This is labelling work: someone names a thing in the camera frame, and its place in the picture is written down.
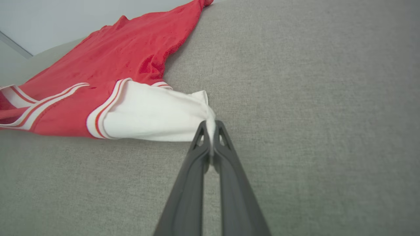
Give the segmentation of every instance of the white sleeve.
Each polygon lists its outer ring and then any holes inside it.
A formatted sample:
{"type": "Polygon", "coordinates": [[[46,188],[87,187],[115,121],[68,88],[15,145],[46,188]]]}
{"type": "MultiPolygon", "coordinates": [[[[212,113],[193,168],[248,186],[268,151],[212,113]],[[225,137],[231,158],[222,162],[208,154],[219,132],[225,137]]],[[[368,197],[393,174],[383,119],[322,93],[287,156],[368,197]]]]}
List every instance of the white sleeve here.
{"type": "Polygon", "coordinates": [[[212,129],[214,119],[206,91],[184,94],[128,81],[103,125],[107,135],[115,139],[188,142],[200,122],[207,120],[212,129]]]}

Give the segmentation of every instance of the gray fabric surface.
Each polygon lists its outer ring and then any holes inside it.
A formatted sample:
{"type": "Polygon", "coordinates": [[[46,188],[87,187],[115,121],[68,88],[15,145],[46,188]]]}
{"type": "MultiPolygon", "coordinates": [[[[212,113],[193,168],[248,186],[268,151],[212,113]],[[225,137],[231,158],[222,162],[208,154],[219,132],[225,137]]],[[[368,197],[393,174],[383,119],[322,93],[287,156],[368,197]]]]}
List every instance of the gray fabric surface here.
{"type": "MultiPolygon", "coordinates": [[[[413,0],[225,1],[165,80],[207,90],[273,235],[419,235],[419,26],[413,0]]],[[[0,235],[151,235],[189,145],[0,140],[0,235]]],[[[220,235],[217,181],[205,235],[220,235]]]]}
{"type": "Polygon", "coordinates": [[[23,68],[19,70],[13,77],[6,78],[7,81],[2,80],[2,83],[4,83],[4,85],[25,83],[30,78],[34,77],[44,69],[50,67],[56,61],[62,58],[82,40],[83,39],[78,39],[72,42],[68,42],[35,55],[30,60],[28,60],[23,68]]]}

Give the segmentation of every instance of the clothing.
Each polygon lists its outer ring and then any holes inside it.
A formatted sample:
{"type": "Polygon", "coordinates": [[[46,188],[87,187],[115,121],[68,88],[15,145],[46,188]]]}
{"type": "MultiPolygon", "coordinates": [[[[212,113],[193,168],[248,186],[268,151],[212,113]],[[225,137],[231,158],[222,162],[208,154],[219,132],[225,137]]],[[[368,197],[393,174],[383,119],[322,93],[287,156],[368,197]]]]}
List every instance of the clothing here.
{"type": "Polygon", "coordinates": [[[101,122],[106,138],[191,141],[201,121],[214,123],[205,91],[186,95],[129,80],[123,93],[101,122]]]}
{"type": "Polygon", "coordinates": [[[23,85],[0,87],[0,128],[114,138],[106,134],[103,122],[111,109],[118,110],[114,106],[124,100],[123,91],[132,90],[127,84],[142,91],[172,89],[163,80],[165,61],[185,42],[207,4],[194,0],[168,12],[132,20],[122,16],[23,85]]]}

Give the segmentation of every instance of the red fabric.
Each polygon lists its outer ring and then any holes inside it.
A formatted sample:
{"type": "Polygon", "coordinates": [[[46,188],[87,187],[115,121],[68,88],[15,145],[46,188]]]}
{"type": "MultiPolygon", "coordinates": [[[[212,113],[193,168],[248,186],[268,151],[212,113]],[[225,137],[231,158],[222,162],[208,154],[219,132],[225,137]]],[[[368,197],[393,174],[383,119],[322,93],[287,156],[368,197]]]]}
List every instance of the red fabric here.
{"type": "Polygon", "coordinates": [[[16,108],[0,92],[0,124],[9,124],[17,120],[28,108],[16,108]]]}
{"type": "MultiPolygon", "coordinates": [[[[28,96],[42,100],[77,83],[90,84],[48,107],[31,131],[90,136],[86,118],[105,102],[118,80],[130,77],[149,85],[163,81],[166,59],[185,42],[203,7],[212,1],[194,0],[168,12],[148,13],[132,20],[122,16],[114,25],[91,33],[59,61],[19,86],[28,96]]],[[[25,109],[6,110],[0,107],[0,117],[15,117],[25,109]]]]}

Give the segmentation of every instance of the white stripe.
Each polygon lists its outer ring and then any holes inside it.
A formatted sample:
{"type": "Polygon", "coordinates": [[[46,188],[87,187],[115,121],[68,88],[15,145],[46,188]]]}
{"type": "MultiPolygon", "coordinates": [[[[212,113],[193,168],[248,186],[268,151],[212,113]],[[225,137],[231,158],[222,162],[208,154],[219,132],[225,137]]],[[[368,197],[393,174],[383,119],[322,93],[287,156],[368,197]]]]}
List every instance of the white stripe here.
{"type": "Polygon", "coordinates": [[[96,108],[94,111],[92,111],[92,113],[90,113],[89,116],[87,117],[87,119],[86,119],[86,127],[87,127],[87,130],[90,132],[90,134],[93,137],[99,138],[99,139],[103,139],[104,137],[107,138],[107,139],[115,139],[115,138],[112,138],[111,136],[109,136],[105,132],[103,121],[104,121],[104,118],[106,116],[106,113],[118,101],[118,98],[120,97],[121,92],[123,90],[124,84],[127,81],[131,81],[131,80],[132,80],[131,78],[126,78],[126,79],[118,80],[115,83],[114,90],[112,91],[112,94],[109,96],[109,98],[102,105],[100,105],[98,108],[96,108]],[[96,130],[96,124],[98,124],[99,131],[101,132],[101,134],[104,137],[102,137],[99,134],[99,132],[96,130]]]}
{"type": "Polygon", "coordinates": [[[13,89],[16,89],[18,92],[21,93],[21,95],[25,98],[28,98],[29,96],[26,95],[20,88],[18,88],[16,85],[10,85],[7,87],[0,88],[1,92],[3,93],[4,97],[16,108],[26,108],[32,106],[37,101],[30,98],[28,100],[35,101],[35,102],[27,102],[23,100],[13,89]]]}
{"type": "Polygon", "coordinates": [[[31,98],[30,96],[26,95],[26,93],[24,93],[18,86],[14,86],[14,88],[23,96],[25,97],[27,100],[32,101],[34,103],[38,102],[38,100],[35,100],[33,98],[31,98]]]}
{"type": "Polygon", "coordinates": [[[167,84],[167,83],[165,83],[165,82],[163,82],[163,81],[156,82],[156,83],[152,84],[151,86],[152,86],[152,87],[159,87],[159,88],[164,88],[164,89],[170,89],[170,90],[173,90],[173,88],[172,88],[169,84],[167,84]]]}
{"type": "Polygon", "coordinates": [[[51,106],[52,104],[66,98],[69,97],[70,95],[72,95],[73,93],[76,92],[77,89],[84,87],[84,86],[89,86],[88,83],[78,83],[75,84],[73,86],[71,86],[70,88],[62,91],[61,93],[51,96],[51,97],[47,97],[42,99],[41,101],[32,104],[32,106],[30,108],[28,108],[21,117],[19,117],[19,119],[17,119],[15,122],[10,123],[10,124],[0,124],[0,128],[9,128],[9,129],[21,129],[21,130],[29,130],[32,127],[32,124],[34,123],[34,121],[36,120],[36,118],[49,106],[51,106]],[[28,114],[34,110],[34,112],[29,115],[28,119],[26,120],[25,124],[21,127],[15,127],[21,124],[21,122],[28,116],[28,114]]]}

